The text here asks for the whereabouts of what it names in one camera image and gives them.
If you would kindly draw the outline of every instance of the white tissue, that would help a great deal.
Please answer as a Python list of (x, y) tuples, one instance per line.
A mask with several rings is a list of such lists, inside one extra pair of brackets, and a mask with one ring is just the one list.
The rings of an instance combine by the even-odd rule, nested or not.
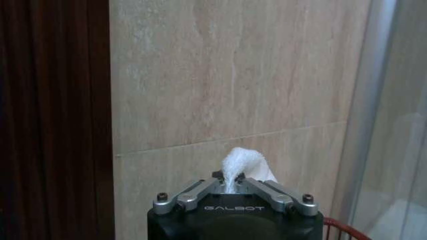
[(277, 182), (263, 154), (256, 150), (241, 147), (235, 147), (221, 161), (221, 173), (227, 194), (236, 193), (235, 179), (240, 173), (244, 173), (247, 178), (253, 178), (255, 180)]

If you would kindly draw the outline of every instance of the dark wooden door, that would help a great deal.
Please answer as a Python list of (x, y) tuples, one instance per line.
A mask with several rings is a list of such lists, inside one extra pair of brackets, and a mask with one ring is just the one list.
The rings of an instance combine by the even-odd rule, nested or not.
[(108, 14), (0, 1), (0, 239), (115, 238)]

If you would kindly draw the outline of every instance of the red wire basket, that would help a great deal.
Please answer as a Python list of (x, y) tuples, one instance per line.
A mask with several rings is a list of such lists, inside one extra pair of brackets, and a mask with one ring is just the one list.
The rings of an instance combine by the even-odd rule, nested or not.
[(347, 237), (348, 240), (371, 240), (361, 232), (353, 229), (351, 226), (340, 223), (333, 218), (324, 217), (323, 225), (325, 228), (325, 240), (336, 239), (341, 240), (341, 237)]

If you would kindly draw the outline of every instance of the hex bolt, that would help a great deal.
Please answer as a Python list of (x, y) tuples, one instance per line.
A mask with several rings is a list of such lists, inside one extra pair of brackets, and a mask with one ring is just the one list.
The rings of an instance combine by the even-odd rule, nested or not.
[(315, 197), (313, 195), (305, 193), (303, 196), (301, 196), (301, 202), (304, 204), (312, 204), (315, 202)]
[(157, 201), (167, 201), (167, 200), (168, 200), (168, 194), (165, 192), (159, 192)]

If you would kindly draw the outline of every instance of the marble tile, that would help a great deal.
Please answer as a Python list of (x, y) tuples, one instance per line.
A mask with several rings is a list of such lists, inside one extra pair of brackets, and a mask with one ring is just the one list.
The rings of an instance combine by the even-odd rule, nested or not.
[(116, 154), (347, 119), (369, 0), (109, 0)]
[(113, 161), (116, 239), (147, 238), (145, 214), (157, 192), (208, 178), (233, 147), (259, 150), (277, 181), (312, 193), (328, 215), (340, 162), (345, 122), (243, 138), (119, 154)]

